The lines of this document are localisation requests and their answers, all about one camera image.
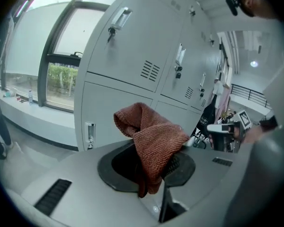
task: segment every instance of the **bottle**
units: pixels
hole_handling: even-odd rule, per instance
[[[29,105],[33,104],[33,92],[32,92],[32,90],[28,91],[28,102],[29,102]]]

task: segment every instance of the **ceiling light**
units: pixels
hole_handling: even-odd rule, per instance
[[[257,66],[258,66],[258,63],[257,63],[256,61],[252,61],[252,62],[250,63],[250,65],[251,65],[252,67],[257,67]]]

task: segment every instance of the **ventilation slot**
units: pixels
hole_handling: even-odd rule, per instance
[[[187,89],[187,91],[185,93],[185,97],[187,97],[188,99],[191,99],[192,94],[193,94],[193,89],[188,87],[188,89]]]
[[[46,194],[35,204],[35,208],[45,215],[50,216],[70,185],[70,181],[62,179],[57,180]]]
[[[141,77],[147,78],[155,82],[157,80],[159,71],[160,71],[160,67],[153,65],[149,61],[145,61],[142,71],[141,71]]]
[[[224,159],[221,159],[221,158],[218,158],[218,157],[213,159],[213,162],[224,165],[224,166],[231,166],[232,165],[232,161],[224,160]]]
[[[202,102],[201,106],[204,107],[204,106],[205,106],[205,103],[206,103],[206,100],[203,99],[203,102]]]
[[[164,171],[162,172],[161,176],[164,179],[169,174],[173,173],[178,167],[180,166],[180,160],[175,155],[167,163]]]

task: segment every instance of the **pink fabric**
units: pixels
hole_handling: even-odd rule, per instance
[[[216,119],[214,123],[217,123],[219,120],[219,117],[221,116],[222,112],[227,109],[227,104],[229,97],[231,95],[231,91],[228,88],[224,87],[223,94],[221,95],[219,107],[216,109]]]
[[[179,125],[173,124],[143,103],[135,103],[114,114],[118,129],[132,137],[141,160],[136,171],[139,196],[147,190],[155,194],[162,182],[161,173],[170,158],[189,140]]]

